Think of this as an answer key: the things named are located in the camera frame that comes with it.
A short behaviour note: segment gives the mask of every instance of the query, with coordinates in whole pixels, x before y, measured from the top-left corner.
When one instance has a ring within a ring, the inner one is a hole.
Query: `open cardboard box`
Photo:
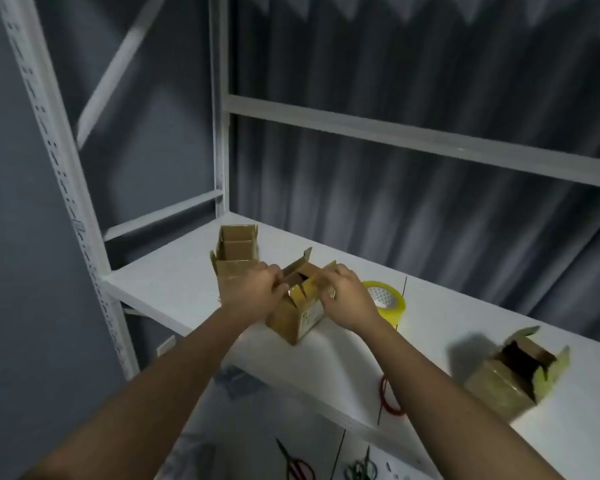
[[[569,347],[553,355],[529,338],[538,329],[535,326],[515,332],[464,384],[507,422],[549,395],[569,366]]]
[[[291,345],[296,345],[323,318],[322,291],[328,289],[332,297],[335,295],[335,290],[320,272],[335,268],[336,261],[319,268],[309,262],[309,256],[311,248],[282,270],[283,281],[289,284],[289,291],[266,320],[267,326]]]
[[[246,273],[259,261],[258,226],[221,226],[211,265],[218,280],[220,301],[230,292],[232,279]]]

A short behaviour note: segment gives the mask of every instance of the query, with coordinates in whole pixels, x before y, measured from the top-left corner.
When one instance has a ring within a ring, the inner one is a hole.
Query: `cardboard box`
[[[320,271],[335,268],[336,261],[319,268],[309,262],[309,256],[311,248],[282,270],[284,282],[290,286],[289,292],[266,320],[267,326],[291,345],[296,345],[323,318],[322,291],[329,289],[331,296],[335,293]]]
[[[259,261],[258,226],[221,226],[216,252],[211,251],[211,265],[218,280],[220,301],[231,290],[232,279],[246,273]]]
[[[569,347],[553,355],[529,338],[539,326],[508,338],[464,384],[506,422],[536,406],[569,366]]]

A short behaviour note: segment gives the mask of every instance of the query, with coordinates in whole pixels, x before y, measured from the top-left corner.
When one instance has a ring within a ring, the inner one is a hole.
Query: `gray curtain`
[[[232,0],[234,92],[600,158],[600,0]],[[600,340],[600,189],[234,118],[232,210]]]

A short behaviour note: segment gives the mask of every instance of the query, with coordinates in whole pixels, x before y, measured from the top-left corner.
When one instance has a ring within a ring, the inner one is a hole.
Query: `yellow tape roll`
[[[404,298],[398,290],[379,281],[365,281],[362,284],[367,287],[380,316],[397,327],[406,309]]]

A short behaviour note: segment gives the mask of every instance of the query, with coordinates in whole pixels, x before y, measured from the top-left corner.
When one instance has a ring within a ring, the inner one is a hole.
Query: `left hand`
[[[289,290],[282,279],[280,266],[259,262],[243,276],[231,280],[231,291],[222,308],[239,316],[247,327],[264,320]]]

